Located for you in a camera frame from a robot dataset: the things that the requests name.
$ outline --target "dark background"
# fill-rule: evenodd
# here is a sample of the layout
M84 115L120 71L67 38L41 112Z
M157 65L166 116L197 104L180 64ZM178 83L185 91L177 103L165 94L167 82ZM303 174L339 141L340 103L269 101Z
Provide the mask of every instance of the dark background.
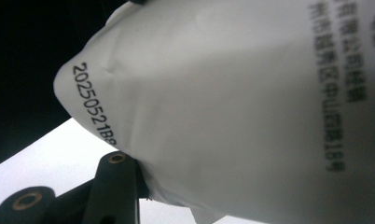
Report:
M0 163L70 118L53 79L124 2L0 0Z

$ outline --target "white plastic bag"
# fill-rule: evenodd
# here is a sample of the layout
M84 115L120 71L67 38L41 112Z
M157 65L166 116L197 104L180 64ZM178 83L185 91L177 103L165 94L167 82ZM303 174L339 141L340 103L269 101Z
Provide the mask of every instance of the white plastic bag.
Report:
M155 200L375 223L375 0L128 4L54 87Z

